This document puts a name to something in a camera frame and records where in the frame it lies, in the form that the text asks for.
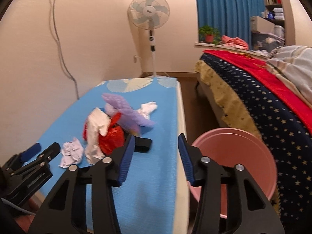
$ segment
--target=pink bucket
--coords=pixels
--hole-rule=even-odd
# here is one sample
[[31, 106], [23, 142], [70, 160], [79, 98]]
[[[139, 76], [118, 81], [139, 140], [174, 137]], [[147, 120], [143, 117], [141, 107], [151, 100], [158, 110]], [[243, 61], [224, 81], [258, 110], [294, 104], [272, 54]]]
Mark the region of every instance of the pink bucket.
[[[220, 165], [244, 165], [267, 198], [272, 198], [277, 183], [277, 168], [269, 149], [254, 135], [240, 129], [219, 128], [202, 134], [192, 145]], [[190, 186], [190, 190], [199, 201], [201, 187]], [[227, 218], [226, 185], [221, 187], [221, 217]]]

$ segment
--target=fan center hub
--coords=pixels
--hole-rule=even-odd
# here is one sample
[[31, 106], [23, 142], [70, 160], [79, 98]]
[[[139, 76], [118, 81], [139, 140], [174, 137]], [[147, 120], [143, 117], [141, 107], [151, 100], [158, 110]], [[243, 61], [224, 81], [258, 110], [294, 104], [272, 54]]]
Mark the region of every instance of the fan center hub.
[[143, 8], [143, 14], [147, 17], [152, 17], [156, 13], [156, 9], [153, 6], [145, 6]]

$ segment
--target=fan pole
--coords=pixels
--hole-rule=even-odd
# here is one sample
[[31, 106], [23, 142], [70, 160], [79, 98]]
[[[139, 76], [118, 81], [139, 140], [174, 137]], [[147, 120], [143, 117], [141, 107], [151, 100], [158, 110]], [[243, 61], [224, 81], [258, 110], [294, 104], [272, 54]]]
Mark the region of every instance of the fan pole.
[[153, 31], [149, 30], [149, 44], [151, 46], [152, 52], [152, 68], [153, 68], [153, 76], [156, 77], [156, 68], [155, 68], [155, 37], [153, 36]]

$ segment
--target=red plastic bag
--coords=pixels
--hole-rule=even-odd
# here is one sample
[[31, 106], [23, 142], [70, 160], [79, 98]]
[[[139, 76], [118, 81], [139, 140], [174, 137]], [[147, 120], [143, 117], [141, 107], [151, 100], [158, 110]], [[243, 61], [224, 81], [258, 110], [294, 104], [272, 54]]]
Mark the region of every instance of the red plastic bag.
[[[121, 113], [116, 113], [110, 122], [106, 136], [102, 136], [99, 133], [99, 147], [105, 155], [110, 155], [115, 148], [121, 147], [124, 145], [124, 131], [116, 123], [120, 119]], [[83, 130], [83, 139], [87, 140], [87, 122]]]

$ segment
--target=fan grille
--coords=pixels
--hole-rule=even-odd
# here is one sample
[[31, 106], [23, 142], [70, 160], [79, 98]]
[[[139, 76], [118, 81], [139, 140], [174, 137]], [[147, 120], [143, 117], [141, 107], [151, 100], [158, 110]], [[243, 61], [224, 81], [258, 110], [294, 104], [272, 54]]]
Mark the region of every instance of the fan grille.
[[[155, 18], [148, 18], [143, 15], [142, 10], [146, 5], [156, 6]], [[168, 21], [170, 8], [166, 0], [133, 0], [128, 8], [128, 14], [134, 25], [145, 30], [151, 30], [163, 26]]]

